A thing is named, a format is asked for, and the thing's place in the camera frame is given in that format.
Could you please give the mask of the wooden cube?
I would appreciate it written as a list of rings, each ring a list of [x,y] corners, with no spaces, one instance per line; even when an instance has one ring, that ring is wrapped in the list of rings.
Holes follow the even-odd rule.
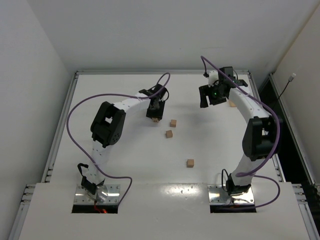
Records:
[[[160,122],[160,119],[159,118],[152,118],[151,119],[154,123],[159,123]]]
[[[175,119],[172,119],[169,125],[170,127],[175,128],[177,126],[177,121]]]
[[[167,139],[172,138],[172,137],[173,137],[173,132],[172,132],[172,130],[167,130],[167,131],[165,132],[165,136],[166,136]]]

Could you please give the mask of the transparent orange plastic box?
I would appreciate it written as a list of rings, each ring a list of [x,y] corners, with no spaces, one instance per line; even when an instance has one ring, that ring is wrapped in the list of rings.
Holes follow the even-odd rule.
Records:
[[[228,101],[229,102],[229,106],[232,108],[236,108],[236,104],[234,102],[232,102],[231,100]]]

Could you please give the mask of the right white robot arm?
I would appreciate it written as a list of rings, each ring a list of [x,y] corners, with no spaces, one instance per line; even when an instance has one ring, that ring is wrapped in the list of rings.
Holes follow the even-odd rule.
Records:
[[[246,193],[255,173],[277,152],[282,121],[263,108],[246,81],[234,76],[231,66],[205,71],[203,75],[208,83],[199,87],[200,107],[230,101],[247,124],[242,139],[243,156],[225,183],[225,191],[230,196]]]

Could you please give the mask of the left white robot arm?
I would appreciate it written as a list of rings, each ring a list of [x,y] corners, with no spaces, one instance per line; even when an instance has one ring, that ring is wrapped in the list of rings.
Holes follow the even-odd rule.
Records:
[[[91,138],[93,141],[93,150],[89,154],[78,143],[76,146],[89,158],[93,165],[93,169],[98,172],[95,179],[89,177],[88,174],[82,174],[81,186],[92,197],[105,193],[105,179],[123,180],[128,179],[129,185],[133,179],[130,176],[112,176],[101,169],[102,160],[107,160],[110,149],[121,138],[125,120],[140,111],[146,111],[146,117],[160,121],[163,118],[165,103],[165,95],[169,91],[164,85],[157,83],[149,89],[142,89],[135,95],[121,93],[102,93],[93,95],[80,101],[82,104],[88,100],[98,97],[124,97],[124,100],[118,102],[104,101],[101,103],[95,117],[90,126]]]

